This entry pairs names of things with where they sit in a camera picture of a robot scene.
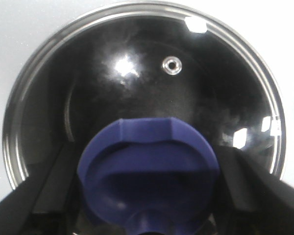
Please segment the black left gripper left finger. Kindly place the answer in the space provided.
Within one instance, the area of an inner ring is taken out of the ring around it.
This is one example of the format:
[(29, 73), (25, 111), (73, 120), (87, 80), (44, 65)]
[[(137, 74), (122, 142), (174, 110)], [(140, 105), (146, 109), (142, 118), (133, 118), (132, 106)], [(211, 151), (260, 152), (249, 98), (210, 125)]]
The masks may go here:
[(0, 235), (71, 235), (79, 211), (76, 168), (80, 149), (58, 146), (0, 202)]

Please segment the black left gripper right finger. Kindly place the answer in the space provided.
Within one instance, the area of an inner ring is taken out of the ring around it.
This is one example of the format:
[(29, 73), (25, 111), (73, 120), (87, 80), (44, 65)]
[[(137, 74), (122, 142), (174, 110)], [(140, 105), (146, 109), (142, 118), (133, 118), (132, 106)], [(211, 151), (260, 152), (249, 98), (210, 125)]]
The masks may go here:
[(220, 235), (294, 235), (294, 188), (244, 152), (217, 146)]

